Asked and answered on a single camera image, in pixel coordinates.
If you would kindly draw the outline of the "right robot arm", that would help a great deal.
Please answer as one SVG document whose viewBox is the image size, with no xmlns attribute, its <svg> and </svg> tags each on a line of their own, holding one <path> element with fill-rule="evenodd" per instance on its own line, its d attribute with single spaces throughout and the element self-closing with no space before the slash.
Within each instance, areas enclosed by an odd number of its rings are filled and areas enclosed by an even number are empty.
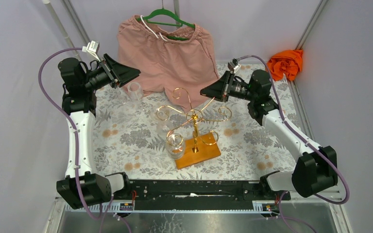
<svg viewBox="0 0 373 233">
<path fill-rule="evenodd" d="M 333 166 L 337 154 L 331 146 L 322 147 L 310 140 L 281 112 L 270 96 L 272 83 L 264 70 L 255 70 L 249 82 L 230 71 L 200 91 L 202 96 L 226 102 L 229 97 L 248 101 L 248 112 L 267 131 L 276 136 L 296 161 L 293 171 L 276 171 L 260 178 L 260 196 L 271 200 L 278 191 L 296 191 L 307 198 L 338 184 Z"/>
</svg>

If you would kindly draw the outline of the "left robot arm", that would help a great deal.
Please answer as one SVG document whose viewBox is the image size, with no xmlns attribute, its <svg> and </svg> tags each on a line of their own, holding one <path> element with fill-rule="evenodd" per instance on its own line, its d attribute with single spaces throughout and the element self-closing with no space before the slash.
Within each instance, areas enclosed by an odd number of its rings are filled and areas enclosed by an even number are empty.
<svg viewBox="0 0 373 233">
<path fill-rule="evenodd" d="M 62 110 L 69 128 L 69 157 L 65 178 L 56 183 L 58 194 L 72 209 L 109 202 L 113 195 L 124 200 L 131 194 L 125 172 L 100 175 L 92 148 L 92 131 L 96 121 L 96 91 L 109 85 L 122 87 L 141 72 L 118 63 L 108 54 L 89 70 L 86 63 L 66 58 L 58 64 L 64 81 Z"/>
</svg>

